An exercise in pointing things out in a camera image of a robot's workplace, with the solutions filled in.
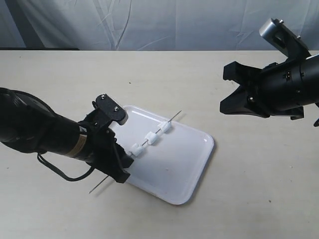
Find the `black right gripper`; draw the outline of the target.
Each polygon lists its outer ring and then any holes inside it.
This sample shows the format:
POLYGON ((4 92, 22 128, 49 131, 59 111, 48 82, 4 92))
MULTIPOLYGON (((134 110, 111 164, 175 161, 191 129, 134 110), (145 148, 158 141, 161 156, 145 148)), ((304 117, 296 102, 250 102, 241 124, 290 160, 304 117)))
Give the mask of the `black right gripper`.
POLYGON ((304 118, 306 86, 301 72, 304 62, 272 63, 263 69, 237 61, 227 64, 223 68, 223 80, 234 81, 240 86, 220 102, 220 112, 261 118, 304 118))

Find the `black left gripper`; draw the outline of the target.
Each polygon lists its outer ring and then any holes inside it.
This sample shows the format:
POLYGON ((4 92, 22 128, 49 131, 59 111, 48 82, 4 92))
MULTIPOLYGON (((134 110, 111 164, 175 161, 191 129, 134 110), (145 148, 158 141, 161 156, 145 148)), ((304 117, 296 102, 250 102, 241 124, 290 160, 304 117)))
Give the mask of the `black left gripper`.
POLYGON ((134 162, 120 145, 115 144, 115 133, 109 125, 114 115, 102 109, 94 109, 79 125, 86 128, 86 142, 77 159, 107 174, 118 183, 125 183, 130 173, 126 170, 134 162))

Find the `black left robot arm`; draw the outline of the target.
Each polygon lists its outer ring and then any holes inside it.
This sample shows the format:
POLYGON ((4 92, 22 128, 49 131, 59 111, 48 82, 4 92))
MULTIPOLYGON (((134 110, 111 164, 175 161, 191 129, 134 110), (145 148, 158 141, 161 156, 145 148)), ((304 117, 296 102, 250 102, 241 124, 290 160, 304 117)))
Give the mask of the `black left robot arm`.
POLYGON ((0 90, 0 141, 22 153, 36 153, 38 161, 69 182, 83 180, 94 170, 124 183, 133 159, 117 144, 110 124, 123 125, 128 114, 106 94, 93 102, 93 111, 79 121, 57 114, 38 97, 18 90, 0 90), (90 168, 71 178, 44 159, 47 152, 86 162, 90 168))

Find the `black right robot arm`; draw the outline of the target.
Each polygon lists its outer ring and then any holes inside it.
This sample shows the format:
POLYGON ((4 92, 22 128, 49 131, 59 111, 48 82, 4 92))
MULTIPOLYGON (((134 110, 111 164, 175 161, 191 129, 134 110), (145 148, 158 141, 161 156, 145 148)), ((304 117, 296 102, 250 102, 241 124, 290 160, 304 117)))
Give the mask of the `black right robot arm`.
POLYGON ((304 118, 304 106, 319 103, 319 57, 272 63, 263 69, 232 62, 223 79, 239 87, 220 102, 225 115, 304 118))

